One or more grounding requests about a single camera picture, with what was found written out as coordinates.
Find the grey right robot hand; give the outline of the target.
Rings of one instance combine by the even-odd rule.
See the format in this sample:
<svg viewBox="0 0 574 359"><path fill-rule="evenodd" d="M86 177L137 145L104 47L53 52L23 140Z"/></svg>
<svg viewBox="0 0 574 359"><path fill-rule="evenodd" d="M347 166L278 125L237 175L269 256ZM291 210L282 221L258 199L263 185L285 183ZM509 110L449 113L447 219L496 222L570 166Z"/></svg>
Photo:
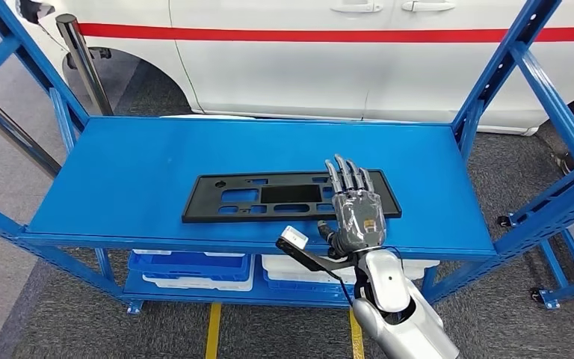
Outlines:
<svg viewBox="0 0 574 359"><path fill-rule="evenodd" d="M325 161L333 190L331 203L336 215L334 230L318 222L318 232L330 246L328 257L338 260L357 251L380 247L386 238L381 197L374 190L369 172L339 154L335 163Z"/></svg>

